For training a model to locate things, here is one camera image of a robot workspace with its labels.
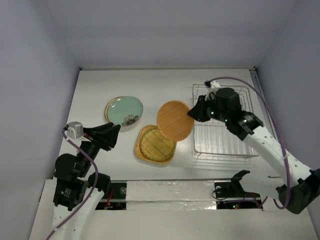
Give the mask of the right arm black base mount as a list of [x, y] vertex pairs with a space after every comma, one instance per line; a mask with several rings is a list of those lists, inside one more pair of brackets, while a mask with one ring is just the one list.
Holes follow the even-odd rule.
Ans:
[[250, 171], [241, 170], [229, 180], [215, 181], [211, 196], [217, 201], [229, 198], [244, 198], [246, 193], [240, 184], [240, 180]]

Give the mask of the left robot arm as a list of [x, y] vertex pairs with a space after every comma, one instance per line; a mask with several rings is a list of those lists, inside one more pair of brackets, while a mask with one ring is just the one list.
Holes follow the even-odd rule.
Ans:
[[100, 150], [112, 150], [121, 126], [112, 122], [87, 128], [78, 121], [61, 131], [77, 153], [61, 154], [55, 161], [53, 219], [48, 240], [82, 240], [98, 203], [111, 195], [111, 178], [95, 163]]

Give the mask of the yellow plate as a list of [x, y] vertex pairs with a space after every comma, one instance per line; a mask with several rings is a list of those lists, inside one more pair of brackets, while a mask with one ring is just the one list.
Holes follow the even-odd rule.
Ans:
[[154, 163], [168, 162], [177, 146], [175, 141], [164, 137], [156, 126], [145, 130], [138, 143], [141, 154]]
[[174, 157], [174, 155], [171, 157], [171, 159], [169, 161], [166, 161], [166, 162], [160, 162], [160, 163], [156, 163], [156, 162], [153, 162], [153, 161], [150, 161], [150, 160], [147, 160], [141, 153], [140, 149], [139, 149], [139, 140], [142, 136], [142, 133], [149, 129], [149, 128], [152, 128], [152, 127], [157, 127], [156, 125], [146, 125], [144, 126], [141, 131], [139, 132], [139, 135], [138, 135], [138, 138], [137, 138], [137, 141], [136, 141], [136, 144], [135, 144], [135, 155], [142, 161], [145, 161], [145, 162], [149, 162], [149, 163], [152, 163], [152, 164], [157, 164], [157, 165], [167, 165]]

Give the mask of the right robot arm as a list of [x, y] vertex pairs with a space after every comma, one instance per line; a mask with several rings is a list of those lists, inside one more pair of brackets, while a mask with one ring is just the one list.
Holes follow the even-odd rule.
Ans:
[[211, 119], [225, 124], [227, 130], [252, 147], [277, 172], [280, 180], [269, 177], [250, 181], [250, 171], [235, 174], [230, 190], [235, 196], [256, 192], [280, 201], [293, 214], [300, 214], [320, 195], [320, 171], [303, 164], [271, 135], [263, 122], [242, 108], [233, 88], [213, 88], [201, 95], [187, 113], [198, 122]]

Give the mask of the orange plate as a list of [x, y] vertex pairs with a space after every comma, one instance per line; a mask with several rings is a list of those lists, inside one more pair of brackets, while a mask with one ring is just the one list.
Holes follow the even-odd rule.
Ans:
[[188, 116], [189, 106], [179, 100], [171, 100], [162, 105], [157, 113], [156, 124], [167, 139], [180, 142], [192, 132], [194, 120]]

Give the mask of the wire dish rack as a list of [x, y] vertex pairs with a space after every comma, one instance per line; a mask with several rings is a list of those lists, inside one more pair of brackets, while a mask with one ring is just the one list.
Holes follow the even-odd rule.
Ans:
[[[222, 85], [233, 88], [238, 94], [243, 110], [254, 112], [250, 89], [241, 85]], [[195, 106], [200, 95], [205, 95], [208, 89], [203, 83], [192, 86], [192, 99]], [[193, 146], [196, 155], [207, 159], [249, 159], [259, 154], [231, 134], [224, 123], [211, 119], [206, 122], [194, 121]]]

